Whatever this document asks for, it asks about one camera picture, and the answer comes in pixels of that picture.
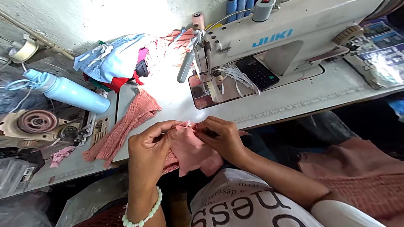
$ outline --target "white table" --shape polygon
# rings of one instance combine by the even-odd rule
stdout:
[[[145,83],[142,88],[156,99],[162,110],[127,135],[125,144],[113,161],[128,158],[129,136],[141,133],[160,121],[174,119],[200,122],[212,115],[233,121],[238,129],[244,129],[404,90],[404,86],[374,90],[343,60],[324,63],[322,66],[326,72],[321,75],[273,88],[261,95],[250,95],[201,110],[194,106],[189,84],[178,83],[176,73],[142,77],[141,81]],[[121,88],[117,120],[125,115],[134,96],[134,85],[126,84]]]

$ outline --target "light blue water bottle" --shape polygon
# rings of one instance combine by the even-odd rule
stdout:
[[[50,99],[85,109],[96,114],[105,112],[109,100],[101,95],[64,78],[56,77],[33,69],[26,71],[23,76],[32,81],[31,87],[44,93]]]

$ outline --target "person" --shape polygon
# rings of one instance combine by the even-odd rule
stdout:
[[[144,220],[158,200],[156,183],[175,139],[169,129],[180,123],[159,122],[128,140],[126,217],[132,223]],[[205,134],[207,129],[217,135]],[[195,135],[238,169],[220,170],[194,196],[191,227],[384,226],[322,183],[246,148],[233,122],[209,116],[197,124]],[[160,206],[141,227],[165,225]]]

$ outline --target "hand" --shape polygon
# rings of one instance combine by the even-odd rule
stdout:
[[[252,152],[243,145],[234,122],[208,116],[206,120],[197,124],[196,131],[195,135],[200,140],[209,144],[220,156],[241,169]],[[212,138],[206,134],[209,131],[218,135]]]
[[[162,133],[180,123],[175,120],[158,122],[129,138],[129,177],[135,182],[135,189],[156,187],[175,136],[174,133]]]

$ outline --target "newspaper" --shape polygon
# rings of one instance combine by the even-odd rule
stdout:
[[[404,84],[404,35],[382,17],[362,25],[344,58],[378,90]]]

